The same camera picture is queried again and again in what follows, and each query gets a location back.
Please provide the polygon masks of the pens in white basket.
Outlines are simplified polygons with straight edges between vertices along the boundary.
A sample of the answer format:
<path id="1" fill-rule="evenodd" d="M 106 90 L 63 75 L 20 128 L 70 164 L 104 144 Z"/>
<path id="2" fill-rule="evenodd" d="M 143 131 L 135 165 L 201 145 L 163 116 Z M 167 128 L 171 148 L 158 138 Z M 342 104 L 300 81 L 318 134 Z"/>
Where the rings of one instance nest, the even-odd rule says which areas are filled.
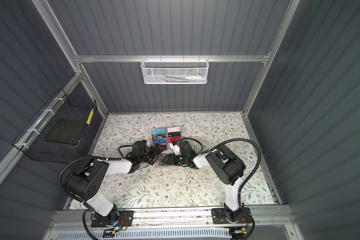
<path id="1" fill-rule="evenodd" d="M 176 81 L 182 83 L 206 83 L 207 77 L 206 75 L 190 75 L 190 76 L 169 76 L 165 75 L 166 81 Z"/>

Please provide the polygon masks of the black pad in basket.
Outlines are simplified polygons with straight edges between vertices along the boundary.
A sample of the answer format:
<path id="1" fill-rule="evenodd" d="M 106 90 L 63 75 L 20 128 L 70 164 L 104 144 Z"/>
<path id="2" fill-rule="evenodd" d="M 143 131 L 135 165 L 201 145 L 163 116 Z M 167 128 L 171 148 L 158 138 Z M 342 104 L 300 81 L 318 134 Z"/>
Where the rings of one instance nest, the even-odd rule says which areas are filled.
<path id="1" fill-rule="evenodd" d="M 86 123 L 76 120 L 59 119 L 46 135 L 45 141 L 76 146 L 86 128 Z"/>

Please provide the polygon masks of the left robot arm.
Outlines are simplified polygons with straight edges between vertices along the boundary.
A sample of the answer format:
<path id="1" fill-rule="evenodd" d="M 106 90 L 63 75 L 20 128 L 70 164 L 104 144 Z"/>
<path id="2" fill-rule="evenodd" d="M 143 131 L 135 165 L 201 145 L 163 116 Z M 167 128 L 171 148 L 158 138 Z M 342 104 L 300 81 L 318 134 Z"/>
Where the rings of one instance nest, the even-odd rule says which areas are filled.
<path id="1" fill-rule="evenodd" d="M 117 207 L 100 190 L 104 178 L 134 173 L 143 163 L 153 165 L 164 150 L 166 147 L 163 145 L 149 146 L 142 140 L 118 147 L 120 158 L 87 156 L 76 159 L 60 172 L 59 188 L 91 212 L 111 218 Z"/>

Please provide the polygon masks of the yellow marker pen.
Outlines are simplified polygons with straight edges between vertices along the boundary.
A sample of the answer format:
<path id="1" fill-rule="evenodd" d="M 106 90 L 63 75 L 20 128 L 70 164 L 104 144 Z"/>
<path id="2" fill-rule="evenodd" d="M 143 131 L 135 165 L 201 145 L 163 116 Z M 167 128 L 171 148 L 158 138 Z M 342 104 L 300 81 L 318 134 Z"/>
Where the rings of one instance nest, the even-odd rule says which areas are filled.
<path id="1" fill-rule="evenodd" d="M 91 109 L 91 111 L 90 111 L 90 113 L 89 113 L 89 115 L 88 115 L 87 121 L 86 121 L 86 124 L 87 124 L 87 125 L 90 125 L 90 124 L 91 124 L 93 115 L 94 115 L 94 109 Z"/>

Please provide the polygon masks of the black card right column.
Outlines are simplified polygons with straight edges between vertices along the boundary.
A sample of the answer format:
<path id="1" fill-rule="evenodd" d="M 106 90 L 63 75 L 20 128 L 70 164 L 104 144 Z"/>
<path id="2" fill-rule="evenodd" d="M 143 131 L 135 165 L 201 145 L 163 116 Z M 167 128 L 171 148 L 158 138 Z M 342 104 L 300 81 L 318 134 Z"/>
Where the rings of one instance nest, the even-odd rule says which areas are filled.
<path id="1" fill-rule="evenodd" d="M 175 138 L 175 137 L 180 137 L 180 136 L 181 136 L 181 132 L 168 132 L 169 138 Z"/>

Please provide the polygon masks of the blue VIP card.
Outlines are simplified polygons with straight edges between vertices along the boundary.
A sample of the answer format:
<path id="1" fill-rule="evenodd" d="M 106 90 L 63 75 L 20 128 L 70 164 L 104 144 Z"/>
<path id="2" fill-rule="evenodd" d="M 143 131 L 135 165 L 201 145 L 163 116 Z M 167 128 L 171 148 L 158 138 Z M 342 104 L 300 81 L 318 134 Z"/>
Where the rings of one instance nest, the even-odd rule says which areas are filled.
<path id="1" fill-rule="evenodd" d="M 167 139 L 153 139 L 154 144 L 166 144 L 167 142 Z"/>

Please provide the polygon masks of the pink leather card wallet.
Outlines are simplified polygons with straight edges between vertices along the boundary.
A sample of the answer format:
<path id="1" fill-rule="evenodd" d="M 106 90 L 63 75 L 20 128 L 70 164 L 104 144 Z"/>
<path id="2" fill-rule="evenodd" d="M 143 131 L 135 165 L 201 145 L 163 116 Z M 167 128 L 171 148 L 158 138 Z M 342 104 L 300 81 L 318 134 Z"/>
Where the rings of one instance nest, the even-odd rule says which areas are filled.
<path id="1" fill-rule="evenodd" d="M 180 166 L 172 155 L 160 155 L 156 165 L 157 168 L 179 168 Z"/>

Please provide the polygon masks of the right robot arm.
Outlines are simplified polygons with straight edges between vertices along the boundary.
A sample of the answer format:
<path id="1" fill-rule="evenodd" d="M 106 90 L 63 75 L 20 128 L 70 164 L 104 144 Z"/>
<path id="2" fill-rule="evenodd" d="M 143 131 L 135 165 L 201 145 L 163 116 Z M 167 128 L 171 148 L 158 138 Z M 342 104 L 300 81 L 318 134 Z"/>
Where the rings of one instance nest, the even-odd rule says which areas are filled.
<path id="1" fill-rule="evenodd" d="M 163 158 L 163 162 L 169 166 L 182 166 L 191 169 L 212 168 L 219 180 L 225 184 L 226 200 L 224 203 L 227 212 L 237 212 L 242 206 L 239 199 L 241 185 L 244 182 L 243 175 L 246 169 L 245 163 L 225 144 L 196 153 L 188 140 L 172 146 L 173 153 Z"/>

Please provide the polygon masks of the pink VIP card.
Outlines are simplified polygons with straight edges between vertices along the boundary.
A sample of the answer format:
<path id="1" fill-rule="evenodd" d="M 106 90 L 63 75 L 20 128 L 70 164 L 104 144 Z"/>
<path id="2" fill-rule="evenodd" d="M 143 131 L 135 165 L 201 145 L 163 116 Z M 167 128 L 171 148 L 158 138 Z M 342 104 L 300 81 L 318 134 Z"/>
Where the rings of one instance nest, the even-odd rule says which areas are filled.
<path id="1" fill-rule="evenodd" d="M 181 132 L 181 128 L 180 127 L 170 127 L 167 128 L 168 133 L 177 133 L 177 132 Z"/>

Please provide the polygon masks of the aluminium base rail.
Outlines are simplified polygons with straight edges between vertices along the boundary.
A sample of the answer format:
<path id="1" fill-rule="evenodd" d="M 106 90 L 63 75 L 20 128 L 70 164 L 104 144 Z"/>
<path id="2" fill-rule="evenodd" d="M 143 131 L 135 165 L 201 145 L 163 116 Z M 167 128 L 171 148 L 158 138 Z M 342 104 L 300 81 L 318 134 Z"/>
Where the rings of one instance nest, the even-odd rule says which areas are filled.
<path id="1" fill-rule="evenodd" d="M 233 227 L 243 226 L 245 221 L 219 220 L 214 224 L 213 207 L 184 207 L 184 208 L 152 208 L 131 209 L 134 212 L 132 220 L 128 220 L 130 229 L 149 228 L 185 228 L 185 227 Z M 287 205 L 249 206 L 254 222 L 259 225 L 287 225 L 294 223 L 295 217 Z M 48 230 L 83 230 L 83 210 L 56 211 Z"/>

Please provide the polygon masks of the clear acrylic card holder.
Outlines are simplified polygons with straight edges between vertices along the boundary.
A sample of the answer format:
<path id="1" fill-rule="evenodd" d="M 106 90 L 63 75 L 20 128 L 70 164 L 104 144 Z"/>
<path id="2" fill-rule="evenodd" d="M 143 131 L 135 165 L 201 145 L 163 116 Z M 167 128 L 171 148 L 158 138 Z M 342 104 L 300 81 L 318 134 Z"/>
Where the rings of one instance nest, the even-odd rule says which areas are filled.
<path id="1" fill-rule="evenodd" d="M 168 127 L 153 129 L 151 131 L 153 144 L 158 144 L 168 148 L 171 143 L 177 143 L 181 140 L 181 127 Z"/>

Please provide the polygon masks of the black VIP card left column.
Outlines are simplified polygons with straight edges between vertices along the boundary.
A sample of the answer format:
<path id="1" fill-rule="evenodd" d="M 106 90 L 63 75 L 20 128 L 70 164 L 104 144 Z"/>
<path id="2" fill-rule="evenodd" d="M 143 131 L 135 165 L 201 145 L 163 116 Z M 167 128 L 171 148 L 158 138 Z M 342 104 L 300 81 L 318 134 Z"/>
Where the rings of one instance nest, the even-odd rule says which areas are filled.
<path id="1" fill-rule="evenodd" d="M 167 135 L 166 135 L 166 134 L 153 134 L 153 135 L 152 135 L 152 138 L 153 138 L 153 140 L 156 140 L 156 139 L 166 139 L 166 138 L 167 138 Z"/>

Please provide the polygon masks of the red VIP card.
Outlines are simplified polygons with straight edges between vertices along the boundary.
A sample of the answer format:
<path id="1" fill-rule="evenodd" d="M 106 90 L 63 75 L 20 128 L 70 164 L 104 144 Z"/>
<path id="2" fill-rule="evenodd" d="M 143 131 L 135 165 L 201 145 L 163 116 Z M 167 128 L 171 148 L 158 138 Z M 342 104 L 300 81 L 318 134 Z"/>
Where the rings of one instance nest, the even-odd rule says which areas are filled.
<path id="1" fill-rule="evenodd" d="M 169 138 L 167 138 L 167 140 L 168 140 L 168 143 L 173 143 L 173 142 L 177 143 L 178 141 L 181 140 L 181 137 L 169 137 Z"/>

